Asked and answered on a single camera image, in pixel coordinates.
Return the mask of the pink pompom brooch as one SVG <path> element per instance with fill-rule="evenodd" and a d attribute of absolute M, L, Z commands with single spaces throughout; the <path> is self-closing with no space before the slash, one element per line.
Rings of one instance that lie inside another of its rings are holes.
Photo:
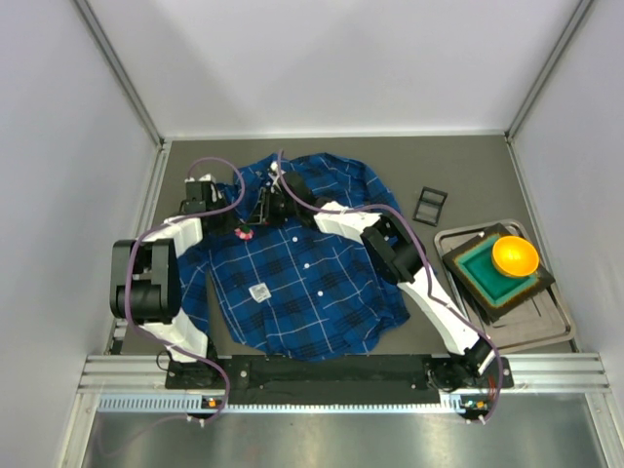
<path fill-rule="evenodd" d="M 247 225 L 237 227 L 235 229 L 235 234 L 239 239 L 245 241 L 250 240 L 254 236 L 253 230 Z"/>

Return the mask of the blue plaid button shirt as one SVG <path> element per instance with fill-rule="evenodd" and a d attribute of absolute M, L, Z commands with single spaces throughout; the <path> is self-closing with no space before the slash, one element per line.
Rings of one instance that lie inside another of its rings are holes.
<path fill-rule="evenodd" d="M 410 319 L 400 290 L 374 271 L 364 246 L 290 218 L 249 241 L 207 236 L 178 261 L 182 307 L 210 330 L 208 286 L 231 338 L 268 355 L 321 361 L 370 352 Z M 272 296 L 257 303 L 249 287 Z"/>

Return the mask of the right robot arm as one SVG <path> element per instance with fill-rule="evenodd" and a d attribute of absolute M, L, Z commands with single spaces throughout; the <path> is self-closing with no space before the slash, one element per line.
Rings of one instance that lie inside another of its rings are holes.
<path fill-rule="evenodd" d="M 434 325 L 459 377 L 480 377 L 496 359 L 482 331 L 468 323 L 441 286 L 424 247 L 398 212 L 381 205 L 355 209 L 315 196 L 301 174 L 285 172 L 277 163 L 268 171 L 271 182 L 260 191 L 253 221 L 279 225 L 293 217 L 323 234 L 364 246 L 382 279 L 406 293 Z"/>

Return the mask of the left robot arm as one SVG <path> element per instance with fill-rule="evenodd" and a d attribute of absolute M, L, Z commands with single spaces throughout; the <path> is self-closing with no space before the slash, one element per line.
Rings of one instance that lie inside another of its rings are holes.
<path fill-rule="evenodd" d="M 210 338 L 182 307 L 178 260 L 208 234 L 234 229 L 237 218 L 212 175 L 185 181 L 180 214 L 167 218 L 141 240 L 115 242 L 111 256 L 110 310 L 163 344 L 183 365 L 215 360 Z"/>

